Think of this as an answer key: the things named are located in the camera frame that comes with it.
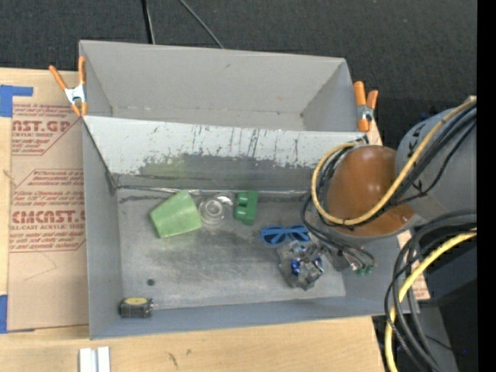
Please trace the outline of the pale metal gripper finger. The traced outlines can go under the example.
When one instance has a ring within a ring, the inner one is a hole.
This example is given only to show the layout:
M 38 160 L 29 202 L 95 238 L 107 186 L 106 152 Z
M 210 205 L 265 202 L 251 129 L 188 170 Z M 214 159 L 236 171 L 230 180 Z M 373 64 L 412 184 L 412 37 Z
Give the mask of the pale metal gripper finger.
M 323 264 L 323 248 L 316 243 L 288 243 L 277 254 L 286 264 Z
M 312 288 L 323 275 L 324 270 L 319 263 L 304 261 L 284 262 L 284 279 L 292 288 L 305 291 Z

